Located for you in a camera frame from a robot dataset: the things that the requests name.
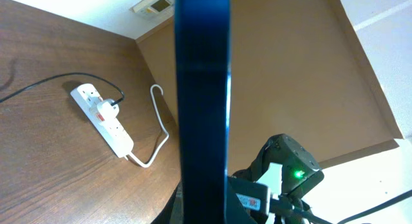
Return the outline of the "blue Galaxy smartphone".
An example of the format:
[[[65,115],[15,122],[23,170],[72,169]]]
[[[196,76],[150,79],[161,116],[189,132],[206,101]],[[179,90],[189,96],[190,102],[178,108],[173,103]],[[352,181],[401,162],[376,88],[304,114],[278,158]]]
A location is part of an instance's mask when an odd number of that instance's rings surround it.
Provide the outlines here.
[[[225,223],[230,0],[176,0],[176,85],[184,223]]]

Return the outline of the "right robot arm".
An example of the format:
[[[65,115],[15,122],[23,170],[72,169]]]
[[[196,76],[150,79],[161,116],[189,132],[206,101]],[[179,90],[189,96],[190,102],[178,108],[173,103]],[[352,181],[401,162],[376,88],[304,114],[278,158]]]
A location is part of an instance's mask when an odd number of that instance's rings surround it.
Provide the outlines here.
[[[324,179],[315,158],[287,134],[271,136],[246,169],[229,182],[256,223],[320,223],[303,197]]]

